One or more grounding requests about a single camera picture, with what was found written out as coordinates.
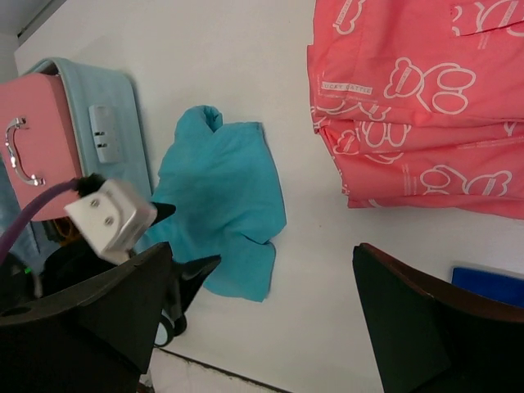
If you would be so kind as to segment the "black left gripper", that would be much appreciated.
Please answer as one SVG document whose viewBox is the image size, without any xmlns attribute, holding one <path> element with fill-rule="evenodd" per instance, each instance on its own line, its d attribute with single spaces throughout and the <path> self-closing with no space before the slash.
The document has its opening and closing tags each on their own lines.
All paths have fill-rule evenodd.
<svg viewBox="0 0 524 393">
<path fill-rule="evenodd" d="M 176 211 L 176 206 L 153 202 L 158 224 Z M 8 253 L 1 265 L 1 302 L 26 303 L 50 296 L 98 274 L 113 269 L 85 240 L 77 240 L 54 251 L 45 260 L 43 271 L 35 273 L 24 261 Z"/>
</svg>

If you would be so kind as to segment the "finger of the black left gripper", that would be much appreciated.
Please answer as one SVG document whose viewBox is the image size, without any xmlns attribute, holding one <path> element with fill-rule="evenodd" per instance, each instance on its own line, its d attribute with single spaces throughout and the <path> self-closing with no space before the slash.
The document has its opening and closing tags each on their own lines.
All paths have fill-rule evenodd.
<svg viewBox="0 0 524 393">
<path fill-rule="evenodd" d="M 221 262 L 220 255 L 212 255 L 186 263 L 175 262 L 175 294 L 181 311 L 186 311 L 205 280 Z"/>
</svg>

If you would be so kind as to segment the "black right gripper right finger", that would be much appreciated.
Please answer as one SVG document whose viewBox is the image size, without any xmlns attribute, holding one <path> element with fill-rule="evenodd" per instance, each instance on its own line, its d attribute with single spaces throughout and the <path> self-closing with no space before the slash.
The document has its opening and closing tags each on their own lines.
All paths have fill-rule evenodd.
<svg viewBox="0 0 524 393">
<path fill-rule="evenodd" d="M 386 392 L 521 392 L 523 310 L 353 250 L 355 281 Z"/>
</svg>

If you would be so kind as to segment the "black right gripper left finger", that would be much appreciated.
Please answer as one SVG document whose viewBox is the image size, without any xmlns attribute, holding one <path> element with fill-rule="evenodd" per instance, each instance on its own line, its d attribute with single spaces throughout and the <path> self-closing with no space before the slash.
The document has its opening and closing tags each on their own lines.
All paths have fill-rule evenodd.
<svg viewBox="0 0 524 393">
<path fill-rule="evenodd" d="M 3 392 L 135 392 L 147 372 L 168 244 L 1 314 Z"/>
</svg>

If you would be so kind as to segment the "turquoise cloth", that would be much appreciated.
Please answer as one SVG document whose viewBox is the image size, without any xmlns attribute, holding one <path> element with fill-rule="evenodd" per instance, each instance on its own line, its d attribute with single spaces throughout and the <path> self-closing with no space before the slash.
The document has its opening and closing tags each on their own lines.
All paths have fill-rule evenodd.
<svg viewBox="0 0 524 393">
<path fill-rule="evenodd" d="M 215 107 L 194 106 L 179 119 L 158 177 L 152 200 L 176 211 L 147 230 L 137 251 L 168 242 L 179 263 L 220 255 L 205 288 L 264 301 L 276 259 L 272 240 L 287 217 L 263 125 L 224 123 Z"/>
</svg>

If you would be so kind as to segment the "blue cloth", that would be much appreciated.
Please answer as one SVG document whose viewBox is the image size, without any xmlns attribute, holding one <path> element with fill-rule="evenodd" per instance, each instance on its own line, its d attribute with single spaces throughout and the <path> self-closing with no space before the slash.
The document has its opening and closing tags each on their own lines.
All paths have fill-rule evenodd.
<svg viewBox="0 0 524 393">
<path fill-rule="evenodd" d="M 514 278 L 479 269 L 454 267 L 451 274 L 451 283 L 456 287 L 490 300 L 520 308 L 524 305 L 522 278 Z"/>
</svg>

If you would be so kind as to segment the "light blue suitcase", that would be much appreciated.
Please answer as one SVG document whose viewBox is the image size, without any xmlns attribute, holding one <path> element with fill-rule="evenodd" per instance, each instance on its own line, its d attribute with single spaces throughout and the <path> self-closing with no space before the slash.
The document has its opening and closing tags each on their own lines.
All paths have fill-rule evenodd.
<svg viewBox="0 0 524 393">
<path fill-rule="evenodd" d="M 124 180 L 149 197 L 151 185 L 130 80 L 119 71 L 61 58 L 44 59 L 26 75 L 33 73 L 57 75 L 63 83 L 82 174 Z"/>
</svg>

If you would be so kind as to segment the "pink printed garment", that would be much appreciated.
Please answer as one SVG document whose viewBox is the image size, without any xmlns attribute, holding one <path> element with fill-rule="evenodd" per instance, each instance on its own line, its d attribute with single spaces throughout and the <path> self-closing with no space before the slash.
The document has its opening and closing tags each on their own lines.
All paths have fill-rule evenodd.
<svg viewBox="0 0 524 393">
<path fill-rule="evenodd" d="M 310 109 L 353 209 L 523 216 L 523 4 L 318 1 Z"/>
</svg>

